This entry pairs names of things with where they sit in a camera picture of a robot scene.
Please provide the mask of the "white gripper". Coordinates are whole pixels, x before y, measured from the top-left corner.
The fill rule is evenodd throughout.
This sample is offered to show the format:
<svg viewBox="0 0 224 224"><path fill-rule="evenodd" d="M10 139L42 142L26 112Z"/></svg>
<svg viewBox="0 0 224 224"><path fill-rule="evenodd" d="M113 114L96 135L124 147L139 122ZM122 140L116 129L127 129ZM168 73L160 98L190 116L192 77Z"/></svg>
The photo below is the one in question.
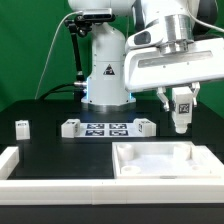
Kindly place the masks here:
<svg viewBox="0 0 224 224"><path fill-rule="evenodd" d="M188 45L188 51L162 55L150 47L130 51L124 63L124 83L129 92L157 89L166 112L170 110L165 87L191 84L193 106L197 106L199 82L224 79L224 39L207 39Z"/></svg>

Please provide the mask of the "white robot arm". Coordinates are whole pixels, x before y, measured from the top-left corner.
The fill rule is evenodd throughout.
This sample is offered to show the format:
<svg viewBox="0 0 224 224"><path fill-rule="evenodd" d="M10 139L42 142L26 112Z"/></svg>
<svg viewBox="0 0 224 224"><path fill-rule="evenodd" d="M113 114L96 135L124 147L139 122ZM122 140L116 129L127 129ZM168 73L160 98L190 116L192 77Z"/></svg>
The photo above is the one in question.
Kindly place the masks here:
<svg viewBox="0 0 224 224"><path fill-rule="evenodd" d="M92 71L82 103L97 110L131 105L134 92L173 90L174 108L196 104L200 84L224 79L224 39L206 39L216 0L68 0L79 36L92 35Z"/></svg>

